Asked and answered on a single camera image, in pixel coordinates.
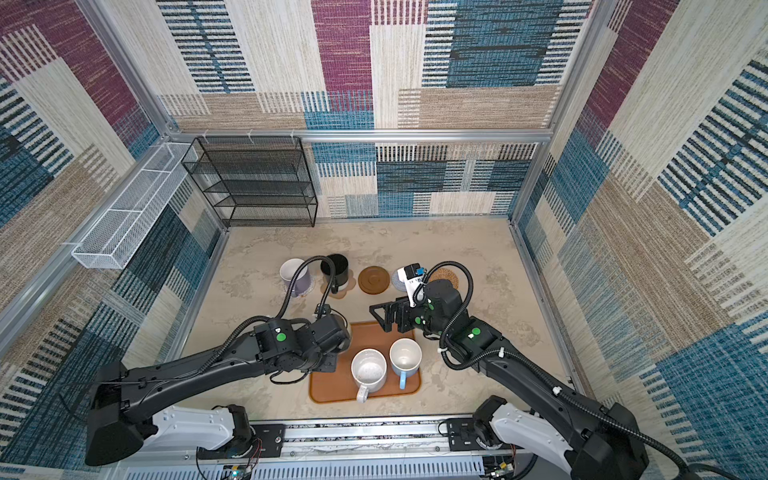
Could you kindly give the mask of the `round brown wooden coaster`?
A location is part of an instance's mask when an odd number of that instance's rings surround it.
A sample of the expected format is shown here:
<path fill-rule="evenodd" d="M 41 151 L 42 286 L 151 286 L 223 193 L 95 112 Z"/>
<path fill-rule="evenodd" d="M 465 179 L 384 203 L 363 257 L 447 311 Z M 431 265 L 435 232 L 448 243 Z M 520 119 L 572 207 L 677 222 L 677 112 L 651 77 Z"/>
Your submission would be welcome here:
<path fill-rule="evenodd" d="M 390 274 L 381 266 L 369 266 L 360 272 L 358 283 L 364 293 L 378 295 L 388 289 Z"/>

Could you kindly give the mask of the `black mug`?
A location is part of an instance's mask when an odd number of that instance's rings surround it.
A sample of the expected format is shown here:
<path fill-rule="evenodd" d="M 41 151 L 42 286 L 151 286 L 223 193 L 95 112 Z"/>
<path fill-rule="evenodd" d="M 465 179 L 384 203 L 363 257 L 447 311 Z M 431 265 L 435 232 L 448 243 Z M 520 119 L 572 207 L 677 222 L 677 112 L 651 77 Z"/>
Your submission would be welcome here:
<path fill-rule="evenodd" d="M 321 262 L 321 272 L 332 294 L 338 294 L 346 289 L 349 283 L 349 261 L 342 254 L 329 254 L 327 261 Z"/>

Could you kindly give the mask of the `paw shaped cork coaster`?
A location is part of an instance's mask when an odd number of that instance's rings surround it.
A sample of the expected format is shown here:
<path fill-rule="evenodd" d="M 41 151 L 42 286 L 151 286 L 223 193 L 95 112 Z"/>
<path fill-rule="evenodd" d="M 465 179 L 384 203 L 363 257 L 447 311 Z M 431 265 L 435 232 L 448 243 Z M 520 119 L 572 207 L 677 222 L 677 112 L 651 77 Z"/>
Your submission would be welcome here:
<path fill-rule="evenodd" d="M 349 280 L 346 284 L 343 285 L 343 287 L 339 288 L 336 292 L 331 292 L 329 294 L 330 298 L 333 299 L 343 299 L 347 296 L 348 293 L 350 293 L 352 290 L 355 289 L 356 282 L 354 280 Z"/>

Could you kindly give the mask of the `blue grey braided coaster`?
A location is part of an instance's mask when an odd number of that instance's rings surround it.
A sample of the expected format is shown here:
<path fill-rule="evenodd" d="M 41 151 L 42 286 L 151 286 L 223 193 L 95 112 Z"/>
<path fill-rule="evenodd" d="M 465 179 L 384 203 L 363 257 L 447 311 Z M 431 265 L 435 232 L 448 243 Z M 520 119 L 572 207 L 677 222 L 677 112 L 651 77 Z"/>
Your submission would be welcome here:
<path fill-rule="evenodd" d="M 396 290 L 398 290 L 400 292 L 406 292 L 407 291 L 405 283 L 399 277 L 399 270 L 398 269 L 394 270 L 392 275 L 391 275 L 391 284 L 392 284 L 392 286 Z"/>

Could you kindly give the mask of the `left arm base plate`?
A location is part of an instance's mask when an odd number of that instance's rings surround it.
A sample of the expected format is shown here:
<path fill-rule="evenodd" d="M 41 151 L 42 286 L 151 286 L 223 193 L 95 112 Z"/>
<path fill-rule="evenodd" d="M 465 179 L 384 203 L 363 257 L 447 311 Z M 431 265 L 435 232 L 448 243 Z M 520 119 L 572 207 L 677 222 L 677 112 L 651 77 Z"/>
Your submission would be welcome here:
<path fill-rule="evenodd" d="M 223 446 L 207 450 L 198 448 L 200 460 L 277 458 L 281 455 L 286 425 L 280 423 L 251 424 L 236 427 L 233 438 Z"/>

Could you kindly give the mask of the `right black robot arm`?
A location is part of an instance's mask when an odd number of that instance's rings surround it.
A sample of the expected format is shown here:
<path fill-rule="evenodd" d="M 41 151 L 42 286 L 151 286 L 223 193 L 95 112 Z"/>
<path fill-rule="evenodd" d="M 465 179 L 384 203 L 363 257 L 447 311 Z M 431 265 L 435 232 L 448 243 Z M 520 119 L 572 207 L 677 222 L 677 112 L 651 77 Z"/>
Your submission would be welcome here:
<path fill-rule="evenodd" d="M 677 467 L 678 478 L 695 478 L 680 455 L 640 431 L 627 408 L 606 408 L 577 392 L 527 358 L 499 330 L 470 315 L 474 280 L 467 267 L 451 260 L 437 266 L 462 271 L 466 293 L 447 280 L 434 280 L 433 270 L 411 264 L 398 272 L 406 296 L 372 305 L 369 311 L 386 332 L 422 330 L 437 341 L 449 369 L 483 374 L 533 409 L 532 414 L 518 413 L 499 398 L 486 400 L 476 422 L 484 442 L 527 449 L 573 479 L 639 479 L 650 463 L 647 451 L 654 449 Z"/>

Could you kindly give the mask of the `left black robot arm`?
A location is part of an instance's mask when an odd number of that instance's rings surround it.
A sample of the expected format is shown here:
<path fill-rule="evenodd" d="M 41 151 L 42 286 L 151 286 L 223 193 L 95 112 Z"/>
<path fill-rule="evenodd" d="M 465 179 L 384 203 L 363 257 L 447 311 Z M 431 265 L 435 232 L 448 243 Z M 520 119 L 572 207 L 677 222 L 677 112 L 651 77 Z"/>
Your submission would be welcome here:
<path fill-rule="evenodd" d="M 101 366 L 88 384 L 85 464 L 101 467 L 160 446 L 193 448 L 210 458 L 253 454 L 259 441 L 244 407 L 199 410 L 178 404 L 244 379 L 333 371 L 351 343 L 347 324 L 325 299 L 314 320 L 290 319 L 290 301 L 284 297 L 273 316 L 247 318 L 221 345 L 197 354 L 134 369 L 121 361 Z"/>

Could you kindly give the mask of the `woven rattan round coaster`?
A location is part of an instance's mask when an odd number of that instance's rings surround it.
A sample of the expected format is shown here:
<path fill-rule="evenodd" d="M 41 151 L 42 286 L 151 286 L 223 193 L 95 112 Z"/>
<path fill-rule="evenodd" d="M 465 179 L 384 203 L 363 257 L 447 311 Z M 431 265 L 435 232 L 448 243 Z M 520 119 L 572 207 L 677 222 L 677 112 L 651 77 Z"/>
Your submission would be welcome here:
<path fill-rule="evenodd" d="M 429 282 L 434 282 L 438 280 L 446 280 L 451 284 L 451 286 L 454 289 L 456 290 L 459 289 L 460 281 L 459 281 L 458 275 L 448 267 L 441 267 L 435 270 L 431 274 Z"/>

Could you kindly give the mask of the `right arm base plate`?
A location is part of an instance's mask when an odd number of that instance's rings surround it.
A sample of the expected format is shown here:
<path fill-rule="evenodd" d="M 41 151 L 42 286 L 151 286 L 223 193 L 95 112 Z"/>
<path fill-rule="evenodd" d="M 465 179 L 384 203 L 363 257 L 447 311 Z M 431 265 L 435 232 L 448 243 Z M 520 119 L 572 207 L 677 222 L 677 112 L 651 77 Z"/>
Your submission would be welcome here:
<path fill-rule="evenodd" d="M 449 418 L 444 423 L 451 451 L 493 450 L 501 446 L 490 424 L 473 418 Z"/>

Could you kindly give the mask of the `light blue mug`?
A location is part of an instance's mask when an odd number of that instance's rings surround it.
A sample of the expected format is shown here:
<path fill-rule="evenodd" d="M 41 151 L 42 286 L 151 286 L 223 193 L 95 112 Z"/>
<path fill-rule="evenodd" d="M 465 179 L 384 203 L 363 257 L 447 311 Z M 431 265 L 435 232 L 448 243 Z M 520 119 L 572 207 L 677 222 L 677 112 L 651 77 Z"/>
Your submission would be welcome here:
<path fill-rule="evenodd" d="M 421 347 L 413 339 L 398 339 L 390 347 L 389 361 L 393 372 L 398 377 L 399 388 L 404 390 L 408 379 L 414 376 L 421 366 Z"/>

